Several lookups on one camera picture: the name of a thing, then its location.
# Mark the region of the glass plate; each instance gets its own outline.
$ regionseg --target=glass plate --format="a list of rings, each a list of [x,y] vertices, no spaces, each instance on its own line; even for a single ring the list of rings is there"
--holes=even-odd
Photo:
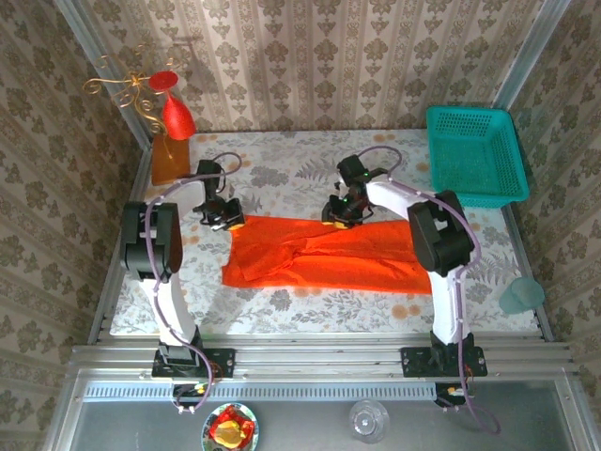
[[[246,418],[248,418],[249,420],[254,422],[253,438],[243,448],[234,448],[234,450],[230,450],[229,448],[226,448],[225,446],[215,443],[215,441],[213,441],[213,439],[211,439],[210,436],[208,435],[208,432],[210,431],[211,426],[213,426],[213,423],[215,422],[215,420],[217,420],[217,417],[228,406],[234,406],[234,408],[238,411],[238,413],[242,414],[243,416],[245,416]],[[256,444],[258,442],[259,442],[259,424],[256,421],[256,417],[254,416],[253,411],[251,411],[248,407],[246,407],[245,405],[240,404],[238,402],[228,402],[227,404],[223,404],[223,405],[219,406],[217,409],[215,409],[211,413],[211,415],[209,415],[207,417],[207,420],[205,421],[205,425],[203,426],[203,435],[202,435],[202,441],[201,441],[201,443],[203,445],[203,451],[255,451]]]

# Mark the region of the teal plastic cup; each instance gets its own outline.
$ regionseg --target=teal plastic cup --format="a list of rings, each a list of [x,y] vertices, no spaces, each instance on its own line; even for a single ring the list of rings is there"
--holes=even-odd
[[[531,277],[518,277],[499,298],[501,310],[508,315],[524,313],[539,307],[545,301],[545,292]]]

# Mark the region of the teal basket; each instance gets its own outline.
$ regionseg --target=teal basket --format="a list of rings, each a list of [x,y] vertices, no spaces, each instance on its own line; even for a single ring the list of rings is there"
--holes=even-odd
[[[502,110],[432,106],[426,113],[432,185],[464,207],[499,209],[530,190],[514,124]]]

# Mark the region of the orange towel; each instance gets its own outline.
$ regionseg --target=orange towel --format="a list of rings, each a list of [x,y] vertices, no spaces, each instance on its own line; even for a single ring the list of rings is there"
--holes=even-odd
[[[247,216],[232,232],[223,284],[430,293],[407,221],[340,230],[318,221]]]

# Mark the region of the floral tablecloth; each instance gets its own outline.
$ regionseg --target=floral tablecloth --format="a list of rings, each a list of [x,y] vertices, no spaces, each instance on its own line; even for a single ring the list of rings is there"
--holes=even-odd
[[[385,144],[398,148],[403,163],[396,179],[431,189],[426,131],[266,132],[196,135],[191,139],[192,168],[201,158],[236,151],[243,167],[227,179],[226,191],[239,197],[252,215],[319,219],[337,181],[335,166],[347,155]],[[386,150],[363,158],[369,168],[389,167],[395,157]],[[235,162],[223,161],[225,168]],[[146,198],[165,187],[149,186]],[[536,331],[532,312],[507,316],[499,296],[519,276],[514,249],[500,210],[466,209],[483,245],[480,265],[468,275],[468,318],[474,331]],[[184,263],[180,270],[185,299],[203,333],[419,333],[433,319],[429,295],[404,295],[321,288],[237,289],[221,284],[231,238],[199,225],[200,216],[182,219]],[[396,219],[378,210],[370,221]],[[125,276],[111,334],[157,334],[152,309],[142,290]]]

